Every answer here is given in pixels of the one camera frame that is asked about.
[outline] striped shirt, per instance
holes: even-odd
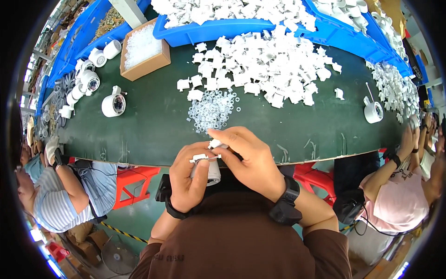
[[[62,181],[52,167],[43,170],[34,188],[34,217],[45,229],[63,233],[76,225],[93,219],[90,206],[77,214]]]

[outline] clear plastic pieces in box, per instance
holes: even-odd
[[[162,52],[161,40],[153,37],[153,27],[154,25],[147,25],[128,38],[124,62],[126,71]]]

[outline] woman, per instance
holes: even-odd
[[[23,168],[17,170],[19,199],[37,222],[53,233],[63,233],[85,221],[107,214],[115,204],[117,165],[92,162],[76,177],[69,166],[43,170],[33,183]]]
[[[45,169],[45,155],[42,152],[43,143],[39,141],[37,143],[38,155],[34,157],[31,156],[31,148],[27,143],[23,144],[22,155],[20,157],[20,163],[26,173],[29,174],[33,183],[35,183],[40,175],[42,175],[43,170]]]
[[[428,214],[431,204],[440,197],[445,156],[437,156],[429,180],[422,176],[418,155],[419,128],[407,127],[395,160],[379,166],[377,152],[336,159],[334,191],[342,197],[345,191],[363,189],[365,205],[356,219],[374,225],[382,232],[404,232],[415,228]],[[444,152],[444,137],[437,148]],[[411,156],[413,171],[400,168],[396,161]]]

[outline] floor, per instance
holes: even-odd
[[[333,160],[318,162],[314,167],[321,171],[330,171],[334,164]],[[155,201],[155,194],[158,189],[158,185],[163,174],[169,173],[168,168],[161,168],[158,175],[152,177],[149,185],[150,197],[146,200],[135,203],[127,207],[123,207],[117,210],[112,210],[107,214],[108,219],[105,221],[106,224],[117,228],[123,232],[134,235],[142,239],[148,239],[150,237],[150,231],[159,218],[159,216],[164,211],[164,203]],[[128,187],[130,192],[138,192],[138,187],[141,187],[142,181],[135,183],[133,187]],[[327,196],[327,192],[322,189],[315,188],[314,192],[321,198]],[[339,228],[344,228],[346,225],[339,223]],[[117,235],[113,239],[121,240],[127,244],[135,254],[139,254],[141,250],[146,246],[145,243],[135,240],[131,237],[127,237],[123,234],[119,234],[114,230],[109,229],[106,226],[98,225],[98,228],[104,229],[108,235]],[[302,237],[302,228],[299,225],[295,225],[294,229]]]

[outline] blue plastic crate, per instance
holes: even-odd
[[[373,64],[388,61],[398,68],[403,77],[412,75],[410,66],[391,48],[370,13],[362,14],[368,21],[367,36],[364,36],[362,32],[356,32],[352,26],[318,11],[312,0],[302,0],[302,2],[306,6],[306,11],[316,17],[318,29],[316,32],[305,34],[305,38],[321,45],[348,51]]]
[[[145,12],[150,2],[151,0],[138,0],[137,5],[142,12]],[[105,14],[111,6],[112,4],[108,0],[96,0],[79,15],[57,54],[48,81],[48,87],[54,87],[54,82],[61,78],[64,73],[74,70],[76,61],[79,58],[88,58],[88,55],[94,47],[103,49],[105,43],[112,40],[108,39],[108,37],[111,37],[109,35],[110,33],[113,33],[115,38],[121,38],[122,40],[125,34],[132,30],[128,23],[125,22],[90,44],[91,40],[95,37],[101,19],[105,17]]]
[[[103,50],[105,45],[111,42],[112,40],[118,40],[118,41],[124,40],[125,35],[132,30],[130,25],[128,25],[127,22],[124,22],[123,24],[119,25],[113,30],[97,38],[96,40],[94,40],[94,42],[90,43],[90,41],[95,37],[95,33],[99,26],[100,20],[105,17],[105,14],[112,6],[110,1],[108,0],[100,0],[100,1],[102,3],[99,5],[99,8],[95,13],[95,17],[99,20],[95,19],[89,25],[88,30],[85,30],[84,32],[85,39],[83,40],[84,42],[82,43],[83,49],[81,49],[78,53],[76,53],[75,55],[76,60],[79,58],[88,59],[88,55],[90,55],[90,52],[93,50],[93,48]],[[143,13],[145,13],[151,2],[152,0],[138,0],[136,4],[140,8],[140,10]]]
[[[54,82],[61,78],[64,73],[74,70],[76,59],[74,59],[73,53],[76,51],[76,39],[80,38],[82,29],[85,28],[84,23],[95,11],[99,3],[100,1],[98,0],[91,5],[88,5],[87,9],[79,15],[71,29],[68,31],[58,54],[54,58],[53,69],[51,70],[47,87],[54,87]]]
[[[153,36],[158,39],[165,39],[171,47],[195,44],[206,41],[215,41],[221,36],[233,38],[242,33],[272,31],[275,25],[263,19],[220,19],[206,21],[202,25],[191,23],[184,26],[170,29],[164,28],[167,22],[167,15],[159,15],[153,28]],[[310,33],[304,26],[298,25],[299,29],[295,36],[303,33]]]

